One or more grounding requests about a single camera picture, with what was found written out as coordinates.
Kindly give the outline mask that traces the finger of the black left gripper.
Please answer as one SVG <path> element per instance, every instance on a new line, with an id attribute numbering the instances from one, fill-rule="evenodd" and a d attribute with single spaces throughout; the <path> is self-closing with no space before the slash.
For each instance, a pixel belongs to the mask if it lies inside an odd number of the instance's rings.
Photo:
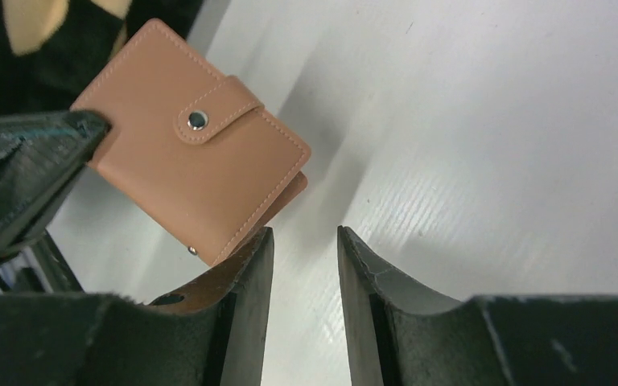
<path id="1" fill-rule="evenodd" d="M 84 110 L 0 116 L 0 264 L 45 234 L 109 129 Z"/>

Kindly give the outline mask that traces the tan leather card holder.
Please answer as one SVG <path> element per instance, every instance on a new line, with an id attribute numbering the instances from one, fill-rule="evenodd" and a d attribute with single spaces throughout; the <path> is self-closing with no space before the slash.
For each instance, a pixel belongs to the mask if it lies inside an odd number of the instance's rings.
<path id="1" fill-rule="evenodd" d="M 309 145 L 157 18 L 72 108 L 110 124 L 89 165 L 211 266 L 307 185 Z"/>

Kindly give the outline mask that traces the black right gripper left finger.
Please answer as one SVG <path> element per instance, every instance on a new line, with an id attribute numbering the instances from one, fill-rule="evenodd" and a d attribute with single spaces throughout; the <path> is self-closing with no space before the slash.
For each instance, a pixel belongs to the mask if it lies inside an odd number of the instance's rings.
<path id="1" fill-rule="evenodd" d="M 0 294 L 0 385 L 258 385 L 274 234 L 144 305 L 115 294 Z"/>

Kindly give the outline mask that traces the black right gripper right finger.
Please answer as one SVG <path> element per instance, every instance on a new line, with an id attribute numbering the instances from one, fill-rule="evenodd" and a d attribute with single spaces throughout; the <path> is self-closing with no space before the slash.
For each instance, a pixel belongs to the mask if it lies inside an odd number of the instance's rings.
<path id="1" fill-rule="evenodd" d="M 337 229 L 355 385 L 618 385 L 618 295 L 461 302 Z"/>

